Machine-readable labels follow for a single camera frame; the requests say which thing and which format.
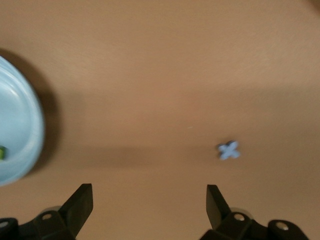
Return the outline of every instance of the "blue cross-shaped piece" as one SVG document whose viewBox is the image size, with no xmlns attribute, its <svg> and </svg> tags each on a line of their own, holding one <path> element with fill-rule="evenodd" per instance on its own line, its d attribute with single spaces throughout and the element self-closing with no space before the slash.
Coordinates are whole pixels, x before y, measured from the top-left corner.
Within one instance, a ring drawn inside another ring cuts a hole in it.
<svg viewBox="0 0 320 240">
<path fill-rule="evenodd" d="M 218 150 L 220 151 L 220 159 L 226 160 L 228 158 L 238 158 L 240 156 L 240 152 L 237 151 L 238 147 L 237 141 L 229 141 L 226 144 L 219 144 Z"/>
</svg>

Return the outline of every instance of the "x-shaped object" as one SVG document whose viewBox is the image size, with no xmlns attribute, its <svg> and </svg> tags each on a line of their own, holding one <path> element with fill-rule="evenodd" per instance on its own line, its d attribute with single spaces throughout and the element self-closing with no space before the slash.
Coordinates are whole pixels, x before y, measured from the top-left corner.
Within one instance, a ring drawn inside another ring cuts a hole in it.
<svg viewBox="0 0 320 240">
<path fill-rule="evenodd" d="M 229 141 L 226 144 L 219 144 L 217 148 L 220 152 L 220 159 L 226 160 L 228 158 L 238 158 L 240 156 L 240 152 L 237 151 L 238 145 L 237 141 Z"/>
</svg>

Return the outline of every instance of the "white plate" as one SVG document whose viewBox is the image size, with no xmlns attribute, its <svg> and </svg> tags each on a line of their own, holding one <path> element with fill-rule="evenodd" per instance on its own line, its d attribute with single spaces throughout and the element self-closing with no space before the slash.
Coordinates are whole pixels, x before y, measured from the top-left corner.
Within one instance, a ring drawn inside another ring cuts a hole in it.
<svg viewBox="0 0 320 240">
<path fill-rule="evenodd" d="M 25 77 L 0 56 L 0 186 L 27 174 L 43 147 L 45 123 L 39 100 Z"/>
</svg>

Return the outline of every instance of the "light blue toy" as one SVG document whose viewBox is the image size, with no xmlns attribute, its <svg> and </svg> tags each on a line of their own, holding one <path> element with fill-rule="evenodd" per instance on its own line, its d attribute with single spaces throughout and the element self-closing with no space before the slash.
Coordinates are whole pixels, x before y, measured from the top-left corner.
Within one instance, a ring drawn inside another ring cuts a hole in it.
<svg viewBox="0 0 320 240">
<path fill-rule="evenodd" d="M 237 151 L 238 147 L 237 141 L 229 141 L 226 144 L 219 144 L 218 150 L 220 151 L 220 159 L 226 160 L 228 158 L 238 158 L 240 157 L 240 152 Z"/>
</svg>

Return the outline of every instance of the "plastic plate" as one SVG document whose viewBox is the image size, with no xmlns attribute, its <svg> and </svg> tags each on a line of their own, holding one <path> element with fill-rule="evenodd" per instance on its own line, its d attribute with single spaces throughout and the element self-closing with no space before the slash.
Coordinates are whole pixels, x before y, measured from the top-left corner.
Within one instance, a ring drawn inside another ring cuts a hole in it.
<svg viewBox="0 0 320 240">
<path fill-rule="evenodd" d="M 25 77 L 0 56 L 0 186 L 26 175 L 43 147 L 45 123 L 40 102 Z"/>
</svg>

